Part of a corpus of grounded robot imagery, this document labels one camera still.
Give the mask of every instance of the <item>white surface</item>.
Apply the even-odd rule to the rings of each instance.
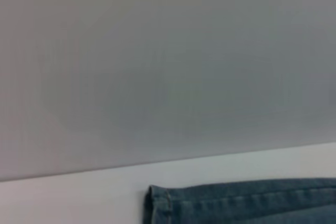
[[[0,180],[334,141],[335,0],[0,0]]]
[[[336,177],[336,143],[0,183],[2,224],[136,224],[149,184]]]

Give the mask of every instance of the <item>gray wall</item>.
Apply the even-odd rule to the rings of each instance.
[[[335,0],[0,0],[0,179],[332,142]]]

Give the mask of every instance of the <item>denim fabric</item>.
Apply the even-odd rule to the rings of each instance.
[[[336,224],[336,179],[261,180],[181,189],[151,186],[143,223]]]

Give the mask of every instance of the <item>blue denim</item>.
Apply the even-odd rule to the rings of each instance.
[[[181,189],[151,186],[143,223],[336,224],[336,179],[276,179]]]

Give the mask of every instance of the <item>jeans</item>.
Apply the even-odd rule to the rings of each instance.
[[[181,189],[151,186],[143,223],[336,223],[336,179],[276,179]]]

